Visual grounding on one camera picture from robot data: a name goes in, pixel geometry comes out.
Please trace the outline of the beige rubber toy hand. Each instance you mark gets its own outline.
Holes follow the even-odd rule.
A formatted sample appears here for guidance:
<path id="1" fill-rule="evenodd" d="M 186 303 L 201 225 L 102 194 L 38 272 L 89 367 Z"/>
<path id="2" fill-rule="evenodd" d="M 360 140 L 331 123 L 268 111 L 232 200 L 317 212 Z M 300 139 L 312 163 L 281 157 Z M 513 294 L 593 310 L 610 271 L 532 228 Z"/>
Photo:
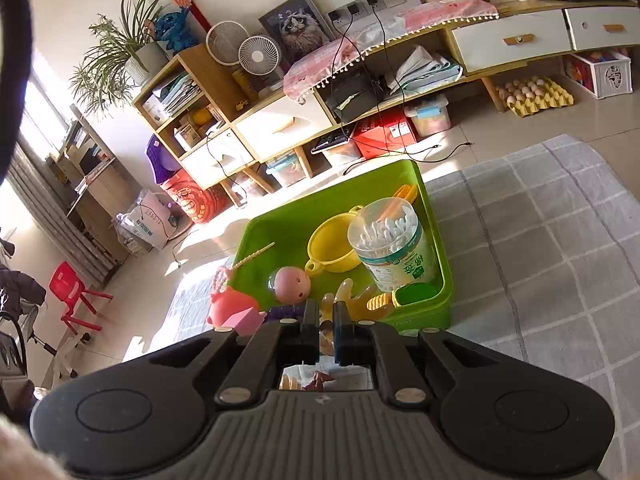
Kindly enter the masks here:
<path id="1" fill-rule="evenodd" d="M 341 282 L 337 292 L 328 292 L 320 301 L 320 352 L 325 356 L 334 355 L 333 342 L 333 306 L 336 302 L 346 304 L 353 321 L 363 320 L 369 315 L 367 302 L 378 292 L 375 284 L 368 285 L 359 295 L 352 292 L 354 281 L 351 278 Z"/>

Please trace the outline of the small red brown figurine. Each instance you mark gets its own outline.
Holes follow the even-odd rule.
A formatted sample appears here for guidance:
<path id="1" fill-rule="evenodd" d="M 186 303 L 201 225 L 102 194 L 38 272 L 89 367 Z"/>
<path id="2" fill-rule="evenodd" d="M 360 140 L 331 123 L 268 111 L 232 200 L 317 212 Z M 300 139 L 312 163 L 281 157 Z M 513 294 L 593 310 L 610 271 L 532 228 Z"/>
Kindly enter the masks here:
<path id="1" fill-rule="evenodd" d="M 303 386 L 304 391 L 323 391 L 324 385 L 327 382 L 334 382 L 335 377 L 331 374 L 326 374 L 321 370 L 315 370 L 311 377 L 311 381 L 306 386 Z"/>

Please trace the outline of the pink pig toy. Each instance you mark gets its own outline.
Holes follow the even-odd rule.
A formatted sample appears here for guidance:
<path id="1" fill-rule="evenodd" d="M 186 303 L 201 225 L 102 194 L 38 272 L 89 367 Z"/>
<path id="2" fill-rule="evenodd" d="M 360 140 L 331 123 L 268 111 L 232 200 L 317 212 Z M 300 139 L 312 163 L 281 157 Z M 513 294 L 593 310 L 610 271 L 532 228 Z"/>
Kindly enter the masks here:
<path id="1" fill-rule="evenodd" d="M 231 271 L 222 266 L 213 276 L 206 323 L 213 328 L 231 327 L 239 336 L 252 336 L 264 322 L 255 298 L 231 287 Z"/>

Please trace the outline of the green plastic cookie bin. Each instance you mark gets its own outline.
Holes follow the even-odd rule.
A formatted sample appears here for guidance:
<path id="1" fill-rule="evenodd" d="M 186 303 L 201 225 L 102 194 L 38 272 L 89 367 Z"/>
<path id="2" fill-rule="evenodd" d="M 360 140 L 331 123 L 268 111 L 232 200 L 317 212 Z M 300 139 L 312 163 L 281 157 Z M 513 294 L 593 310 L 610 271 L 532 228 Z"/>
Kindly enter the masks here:
<path id="1" fill-rule="evenodd" d="M 451 322 L 454 280 L 425 183 L 416 163 L 407 159 L 336 181 L 321 191 L 250 220 L 235 258 L 241 260 L 269 243 L 274 246 L 235 270 L 230 280 L 231 287 L 253 297 L 262 310 L 275 307 L 277 299 L 267 286 L 269 275 L 281 266 L 304 266 L 308 261 L 309 237 L 323 221 L 356 206 L 367 206 L 375 200 L 391 196 L 404 184 L 414 185 L 419 192 L 413 208 L 422 226 L 431 233 L 437 261 L 435 284 L 440 289 L 413 304 L 396 309 L 384 318 L 384 322 L 400 332 L 428 326 L 446 330 Z"/>

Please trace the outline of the orange toy pot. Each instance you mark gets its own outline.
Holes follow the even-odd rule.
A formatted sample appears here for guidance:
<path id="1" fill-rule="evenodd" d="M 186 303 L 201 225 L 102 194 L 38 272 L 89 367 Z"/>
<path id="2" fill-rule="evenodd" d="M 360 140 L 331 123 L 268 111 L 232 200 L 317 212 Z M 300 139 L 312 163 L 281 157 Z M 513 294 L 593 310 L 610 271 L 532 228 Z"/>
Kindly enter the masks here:
<path id="1" fill-rule="evenodd" d="M 401 187 L 392 195 L 393 198 L 401 198 L 410 204 L 412 204 L 418 196 L 418 187 L 410 184 L 401 185 Z"/>

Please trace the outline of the red patterned bag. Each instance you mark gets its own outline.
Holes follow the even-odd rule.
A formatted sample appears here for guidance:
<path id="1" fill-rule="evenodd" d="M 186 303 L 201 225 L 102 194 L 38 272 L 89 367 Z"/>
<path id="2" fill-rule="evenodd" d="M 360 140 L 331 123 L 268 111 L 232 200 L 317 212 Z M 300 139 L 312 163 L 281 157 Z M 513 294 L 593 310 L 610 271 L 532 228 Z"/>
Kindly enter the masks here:
<path id="1" fill-rule="evenodd" d="M 177 171 L 160 187 L 195 224 L 208 223 L 233 205 L 219 184 L 201 188 L 184 169 Z"/>

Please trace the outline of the grey checked cloth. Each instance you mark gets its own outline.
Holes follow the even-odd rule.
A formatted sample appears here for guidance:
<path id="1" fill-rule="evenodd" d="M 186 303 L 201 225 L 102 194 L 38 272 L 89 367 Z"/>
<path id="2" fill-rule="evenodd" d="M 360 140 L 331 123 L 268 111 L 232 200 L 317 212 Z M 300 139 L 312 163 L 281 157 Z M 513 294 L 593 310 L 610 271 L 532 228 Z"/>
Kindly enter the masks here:
<path id="1" fill-rule="evenodd" d="M 572 136 L 427 182 L 457 335 L 574 378 L 608 401 L 601 466 L 639 472 L 639 204 Z"/>

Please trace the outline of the purple plastic stool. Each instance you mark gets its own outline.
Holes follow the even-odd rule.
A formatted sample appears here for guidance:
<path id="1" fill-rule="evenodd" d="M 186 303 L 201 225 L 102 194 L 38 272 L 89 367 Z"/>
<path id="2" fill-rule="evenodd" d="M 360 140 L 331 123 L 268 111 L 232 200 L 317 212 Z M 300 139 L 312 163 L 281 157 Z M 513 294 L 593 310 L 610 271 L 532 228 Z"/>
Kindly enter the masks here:
<path id="1" fill-rule="evenodd" d="M 150 163 L 153 179 L 162 184 L 173 177 L 180 169 L 178 160 L 174 159 L 156 136 L 151 136 L 145 149 L 145 156 Z"/>

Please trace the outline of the clear storage box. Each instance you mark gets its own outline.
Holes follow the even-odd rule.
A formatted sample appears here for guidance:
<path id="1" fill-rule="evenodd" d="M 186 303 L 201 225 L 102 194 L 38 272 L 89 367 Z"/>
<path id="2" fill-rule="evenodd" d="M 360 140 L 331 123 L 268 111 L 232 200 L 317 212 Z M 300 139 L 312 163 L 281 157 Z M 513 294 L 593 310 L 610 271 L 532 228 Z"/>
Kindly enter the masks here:
<path id="1" fill-rule="evenodd" d="M 451 128 L 448 104 L 446 96 L 439 94 L 433 99 L 405 106 L 404 113 L 411 120 L 416 134 L 420 138 L 427 138 Z"/>

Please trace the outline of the black bag on shelf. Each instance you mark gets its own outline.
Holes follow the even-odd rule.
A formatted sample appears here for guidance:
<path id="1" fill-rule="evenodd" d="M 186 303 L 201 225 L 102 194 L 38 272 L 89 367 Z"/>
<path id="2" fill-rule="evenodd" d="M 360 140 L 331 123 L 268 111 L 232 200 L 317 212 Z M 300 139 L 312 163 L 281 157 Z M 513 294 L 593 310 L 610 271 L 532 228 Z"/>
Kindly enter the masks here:
<path id="1" fill-rule="evenodd" d="M 320 94 L 326 105 L 334 110 L 346 102 L 348 98 L 356 98 L 360 94 L 375 96 L 377 99 L 382 98 L 385 89 L 385 84 L 381 84 L 378 78 L 368 70 L 358 68 L 352 72 L 336 75 L 326 85 L 326 88 L 320 91 Z"/>

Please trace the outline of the pink tablecloth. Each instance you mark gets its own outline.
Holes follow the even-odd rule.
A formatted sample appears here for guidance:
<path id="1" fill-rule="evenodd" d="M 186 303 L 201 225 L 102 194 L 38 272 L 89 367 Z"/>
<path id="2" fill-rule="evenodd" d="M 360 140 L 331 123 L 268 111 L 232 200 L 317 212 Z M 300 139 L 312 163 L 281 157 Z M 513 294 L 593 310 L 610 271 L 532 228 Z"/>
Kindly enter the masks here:
<path id="1" fill-rule="evenodd" d="M 428 34 L 445 25 L 473 24 L 500 18 L 498 9 L 484 0 L 444 0 L 423 3 L 402 11 L 382 24 L 371 24 L 359 32 L 338 36 L 295 62 L 283 78 L 283 92 L 299 101 L 314 88 L 325 86 L 341 72 L 347 72 L 376 49 L 389 46 L 421 32 Z"/>

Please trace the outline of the white desk fan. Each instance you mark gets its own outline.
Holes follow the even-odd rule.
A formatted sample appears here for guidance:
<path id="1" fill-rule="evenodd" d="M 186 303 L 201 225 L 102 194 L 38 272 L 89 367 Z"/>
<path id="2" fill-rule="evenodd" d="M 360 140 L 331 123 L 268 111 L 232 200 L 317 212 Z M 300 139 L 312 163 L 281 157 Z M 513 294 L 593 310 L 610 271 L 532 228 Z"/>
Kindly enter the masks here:
<path id="1" fill-rule="evenodd" d="M 254 76 L 268 76 L 280 65 L 278 45 L 269 37 L 246 38 L 239 46 L 239 62 L 243 70 Z"/>

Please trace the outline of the framed cat picture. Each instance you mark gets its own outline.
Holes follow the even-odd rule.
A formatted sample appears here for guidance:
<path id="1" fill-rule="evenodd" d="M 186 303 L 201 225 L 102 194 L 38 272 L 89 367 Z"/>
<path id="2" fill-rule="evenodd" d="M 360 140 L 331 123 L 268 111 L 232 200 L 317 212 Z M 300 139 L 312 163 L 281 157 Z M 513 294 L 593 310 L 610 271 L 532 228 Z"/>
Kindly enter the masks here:
<path id="1" fill-rule="evenodd" d="M 334 33 L 312 0 L 286 0 L 259 18 L 288 64 L 329 44 Z"/>

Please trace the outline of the egg tray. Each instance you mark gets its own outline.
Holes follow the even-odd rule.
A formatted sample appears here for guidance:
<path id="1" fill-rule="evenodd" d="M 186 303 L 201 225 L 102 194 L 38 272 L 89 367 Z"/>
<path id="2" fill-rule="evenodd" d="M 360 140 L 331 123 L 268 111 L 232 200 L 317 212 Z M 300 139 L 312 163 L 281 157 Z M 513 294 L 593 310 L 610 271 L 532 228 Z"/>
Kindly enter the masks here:
<path id="1" fill-rule="evenodd" d="M 549 77 L 514 79 L 496 91 L 506 108 L 519 118 L 575 104 L 574 96 Z"/>

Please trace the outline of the white toy box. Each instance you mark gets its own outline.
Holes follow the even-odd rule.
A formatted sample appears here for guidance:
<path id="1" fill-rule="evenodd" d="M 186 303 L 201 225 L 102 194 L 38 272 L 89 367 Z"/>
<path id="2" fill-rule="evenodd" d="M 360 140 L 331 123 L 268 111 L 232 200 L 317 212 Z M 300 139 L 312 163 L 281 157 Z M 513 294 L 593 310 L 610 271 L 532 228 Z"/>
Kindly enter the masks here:
<path id="1" fill-rule="evenodd" d="M 615 50 L 589 51 L 562 56 L 563 75 L 596 99 L 631 94 L 631 59 Z"/>

